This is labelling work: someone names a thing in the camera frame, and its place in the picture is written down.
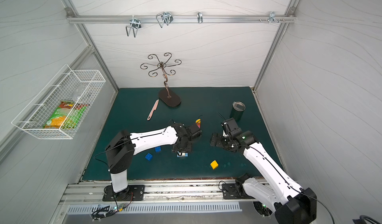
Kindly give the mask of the metal single hook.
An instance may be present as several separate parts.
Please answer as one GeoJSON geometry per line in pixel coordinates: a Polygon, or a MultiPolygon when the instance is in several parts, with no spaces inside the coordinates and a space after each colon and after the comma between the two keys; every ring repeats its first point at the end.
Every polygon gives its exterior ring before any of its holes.
{"type": "Polygon", "coordinates": [[[202,24],[203,23],[203,14],[202,14],[202,12],[197,12],[197,20],[198,20],[198,24],[202,24]]]}

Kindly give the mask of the aluminium top rail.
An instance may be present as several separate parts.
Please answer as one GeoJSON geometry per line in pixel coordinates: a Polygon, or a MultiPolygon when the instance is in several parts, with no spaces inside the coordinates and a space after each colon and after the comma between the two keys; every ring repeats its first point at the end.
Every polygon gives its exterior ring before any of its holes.
{"type": "MultiPolygon", "coordinates": [[[[197,14],[195,15],[172,15],[172,24],[198,24],[197,14]]],[[[259,19],[266,19],[269,15],[205,15],[203,23],[261,23],[259,19]]],[[[156,15],[148,16],[76,16],[67,17],[71,24],[128,24],[132,18],[141,21],[141,24],[156,24],[156,15]]],[[[284,23],[293,23],[296,16],[276,15],[278,19],[284,19],[284,23]]]]}

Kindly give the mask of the metal double hook middle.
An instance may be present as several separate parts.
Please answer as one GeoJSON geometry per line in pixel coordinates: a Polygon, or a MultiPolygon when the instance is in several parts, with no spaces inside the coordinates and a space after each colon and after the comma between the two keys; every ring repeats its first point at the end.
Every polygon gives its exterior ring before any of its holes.
{"type": "Polygon", "coordinates": [[[173,19],[171,12],[162,12],[156,15],[156,20],[161,28],[172,23],[173,19]]]}

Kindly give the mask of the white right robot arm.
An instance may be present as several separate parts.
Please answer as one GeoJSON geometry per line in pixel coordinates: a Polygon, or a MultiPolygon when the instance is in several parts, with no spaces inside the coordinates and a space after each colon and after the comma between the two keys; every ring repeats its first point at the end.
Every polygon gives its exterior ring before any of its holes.
{"type": "Polygon", "coordinates": [[[316,194],[303,189],[270,157],[252,132],[243,132],[234,118],[222,124],[223,134],[213,133],[211,146],[241,153],[266,179],[260,183],[249,174],[234,184],[221,185],[224,199],[256,199],[256,209],[264,216],[274,215],[279,224],[310,224],[317,217],[316,194]]]}

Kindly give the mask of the brown metal cup tree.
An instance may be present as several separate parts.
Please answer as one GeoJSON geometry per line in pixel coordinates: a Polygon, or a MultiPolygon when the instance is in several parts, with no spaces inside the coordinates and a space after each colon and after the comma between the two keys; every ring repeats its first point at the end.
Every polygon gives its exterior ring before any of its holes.
{"type": "Polygon", "coordinates": [[[153,60],[155,58],[157,60],[157,64],[142,63],[140,65],[140,69],[147,70],[149,68],[149,66],[155,67],[154,70],[151,70],[151,71],[148,72],[148,76],[152,77],[152,78],[158,76],[158,71],[162,72],[162,75],[163,75],[163,77],[165,79],[164,82],[163,82],[164,89],[159,91],[158,97],[167,106],[173,108],[173,107],[177,107],[178,105],[180,105],[182,100],[181,100],[181,98],[175,92],[173,92],[169,88],[169,85],[168,85],[169,76],[174,76],[176,74],[176,71],[174,69],[170,69],[170,71],[167,72],[166,68],[179,66],[179,65],[182,64],[182,61],[180,59],[175,59],[174,60],[174,64],[168,65],[168,62],[170,61],[170,59],[173,56],[172,53],[166,52],[166,53],[164,53],[163,56],[168,58],[167,61],[165,61],[165,62],[161,61],[156,54],[149,54],[147,58],[149,60],[153,60]]]}

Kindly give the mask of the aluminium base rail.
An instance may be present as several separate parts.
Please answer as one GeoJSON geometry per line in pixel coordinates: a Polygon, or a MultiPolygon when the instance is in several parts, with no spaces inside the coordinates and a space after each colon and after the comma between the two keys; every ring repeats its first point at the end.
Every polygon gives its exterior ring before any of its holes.
{"type": "MultiPolygon", "coordinates": [[[[223,201],[222,185],[234,184],[234,179],[188,180],[130,180],[129,185],[144,185],[143,201],[147,203],[169,202],[220,202],[223,201]]],[[[110,181],[84,181],[69,184],[59,204],[103,203],[103,190],[110,181]]]]}

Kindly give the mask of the metal hook right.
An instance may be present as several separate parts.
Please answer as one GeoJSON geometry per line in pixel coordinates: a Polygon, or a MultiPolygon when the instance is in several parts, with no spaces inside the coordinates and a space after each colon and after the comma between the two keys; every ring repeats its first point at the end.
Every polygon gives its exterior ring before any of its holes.
{"type": "Polygon", "coordinates": [[[266,19],[259,19],[259,22],[284,23],[285,20],[276,18],[276,14],[274,12],[270,12],[269,16],[266,19]]]}

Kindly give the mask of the light blue lego plate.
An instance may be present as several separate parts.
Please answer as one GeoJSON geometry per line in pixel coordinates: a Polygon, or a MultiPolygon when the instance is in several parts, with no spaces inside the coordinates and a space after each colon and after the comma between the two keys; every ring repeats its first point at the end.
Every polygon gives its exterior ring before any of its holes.
{"type": "Polygon", "coordinates": [[[186,152],[177,153],[177,157],[188,157],[188,153],[186,152]]]}

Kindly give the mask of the metal double hook left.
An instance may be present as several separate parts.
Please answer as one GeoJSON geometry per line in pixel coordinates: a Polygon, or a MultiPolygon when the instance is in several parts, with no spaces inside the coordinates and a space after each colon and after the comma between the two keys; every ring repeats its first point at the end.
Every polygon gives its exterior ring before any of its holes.
{"type": "Polygon", "coordinates": [[[136,19],[136,18],[132,18],[130,21],[129,21],[129,25],[127,25],[125,27],[125,30],[126,30],[126,35],[127,36],[131,36],[133,35],[134,37],[137,36],[138,34],[138,31],[139,29],[141,28],[141,21],[136,19]]]}

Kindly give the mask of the metal double hook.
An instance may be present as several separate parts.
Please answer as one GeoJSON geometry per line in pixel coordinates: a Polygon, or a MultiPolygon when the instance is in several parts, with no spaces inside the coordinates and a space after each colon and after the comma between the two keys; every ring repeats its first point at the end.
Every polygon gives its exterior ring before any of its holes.
{"type": "Polygon", "coordinates": [[[136,19],[136,18],[132,18],[130,21],[129,21],[129,25],[127,25],[125,27],[125,30],[126,30],[126,35],[127,36],[131,36],[133,35],[134,37],[137,36],[138,34],[138,31],[139,29],[141,28],[141,21],[136,19]]]}
{"type": "Polygon", "coordinates": [[[156,15],[156,20],[161,28],[172,23],[173,19],[171,12],[162,12],[156,15]]]}

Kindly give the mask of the green snack bag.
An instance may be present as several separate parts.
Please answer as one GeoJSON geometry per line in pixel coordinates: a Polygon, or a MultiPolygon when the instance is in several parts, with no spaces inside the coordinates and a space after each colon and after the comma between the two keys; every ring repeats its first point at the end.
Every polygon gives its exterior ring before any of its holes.
{"type": "Polygon", "coordinates": [[[43,128],[73,129],[78,126],[88,105],[77,104],[72,101],[61,101],[53,114],[43,125],[43,128]]]}

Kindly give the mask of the pink plastic knife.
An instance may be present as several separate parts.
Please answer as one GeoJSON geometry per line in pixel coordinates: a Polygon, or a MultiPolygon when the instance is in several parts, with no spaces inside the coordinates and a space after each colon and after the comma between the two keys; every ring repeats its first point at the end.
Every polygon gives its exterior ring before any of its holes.
{"type": "Polygon", "coordinates": [[[156,111],[157,107],[158,107],[158,104],[159,104],[159,100],[156,100],[148,117],[147,117],[147,120],[151,120],[152,116],[153,116],[153,113],[156,111]]]}

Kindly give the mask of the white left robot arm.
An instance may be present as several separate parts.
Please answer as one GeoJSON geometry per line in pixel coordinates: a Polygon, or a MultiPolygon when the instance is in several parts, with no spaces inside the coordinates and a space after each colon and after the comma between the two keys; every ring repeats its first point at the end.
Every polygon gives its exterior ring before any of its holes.
{"type": "Polygon", "coordinates": [[[111,184],[104,189],[103,201],[141,201],[143,185],[128,185],[127,170],[133,156],[151,148],[163,145],[172,146],[174,153],[189,153],[192,145],[202,135],[200,127],[194,123],[186,126],[174,123],[163,129],[144,133],[120,131],[105,148],[111,184]]]}

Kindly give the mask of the dark green metal tumbler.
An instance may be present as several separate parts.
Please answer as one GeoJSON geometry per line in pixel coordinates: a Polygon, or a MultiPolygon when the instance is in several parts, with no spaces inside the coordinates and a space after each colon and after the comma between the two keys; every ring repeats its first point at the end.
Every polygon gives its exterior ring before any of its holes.
{"type": "Polygon", "coordinates": [[[236,101],[232,104],[232,110],[230,113],[230,118],[235,119],[235,121],[241,120],[241,117],[246,109],[246,106],[244,103],[236,101]]]}

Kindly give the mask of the green table mat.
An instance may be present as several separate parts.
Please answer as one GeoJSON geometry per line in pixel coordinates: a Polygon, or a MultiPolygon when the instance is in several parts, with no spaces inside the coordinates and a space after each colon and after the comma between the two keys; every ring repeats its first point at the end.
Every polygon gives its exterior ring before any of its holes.
{"type": "Polygon", "coordinates": [[[197,119],[201,119],[202,135],[188,157],[177,157],[169,145],[162,146],[161,152],[154,149],[143,151],[133,157],[128,168],[128,179],[236,178],[246,173],[259,176],[259,171],[242,154],[210,145],[212,134],[222,133],[221,123],[229,118],[232,104],[236,101],[246,106],[238,122],[239,127],[243,131],[251,131],[268,154],[275,161],[279,160],[249,87],[176,88],[174,91],[182,101],[179,106],[171,108],[159,100],[157,88],[120,89],[83,180],[110,180],[104,150],[121,130],[147,132],[165,128],[174,122],[191,125],[197,119]],[[156,100],[159,100],[158,107],[151,120],[147,120],[156,100]],[[145,159],[147,153],[153,155],[151,161],[145,159]],[[219,164],[215,170],[210,166],[214,160],[219,164]]]}

